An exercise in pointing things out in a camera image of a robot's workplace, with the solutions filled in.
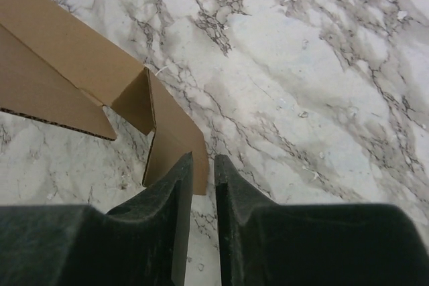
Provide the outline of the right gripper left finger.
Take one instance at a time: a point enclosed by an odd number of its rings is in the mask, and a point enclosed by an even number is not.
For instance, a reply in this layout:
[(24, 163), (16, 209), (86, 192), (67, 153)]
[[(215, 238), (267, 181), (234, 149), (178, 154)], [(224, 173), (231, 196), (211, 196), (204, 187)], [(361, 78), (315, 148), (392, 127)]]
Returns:
[(183, 285), (193, 160), (102, 213), (88, 204), (1, 208), (2, 285)]

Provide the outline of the brown cardboard box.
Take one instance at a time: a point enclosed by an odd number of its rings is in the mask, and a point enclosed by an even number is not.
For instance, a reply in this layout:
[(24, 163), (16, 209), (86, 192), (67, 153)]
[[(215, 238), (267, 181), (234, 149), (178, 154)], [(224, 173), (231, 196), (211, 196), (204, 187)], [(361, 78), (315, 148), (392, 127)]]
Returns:
[(204, 136), (153, 72), (52, 0), (1, 0), (1, 110), (114, 140), (104, 106), (154, 136), (145, 186), (191, 153), (205, 194)]

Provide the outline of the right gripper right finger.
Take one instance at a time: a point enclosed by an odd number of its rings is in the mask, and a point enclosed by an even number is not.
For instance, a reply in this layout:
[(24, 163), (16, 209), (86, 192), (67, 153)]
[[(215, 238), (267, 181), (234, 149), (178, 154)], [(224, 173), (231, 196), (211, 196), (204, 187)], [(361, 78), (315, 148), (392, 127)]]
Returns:
[(223, 285), (427, 285), (428, 253), (388, 204), (280, 205), (214, 160)]

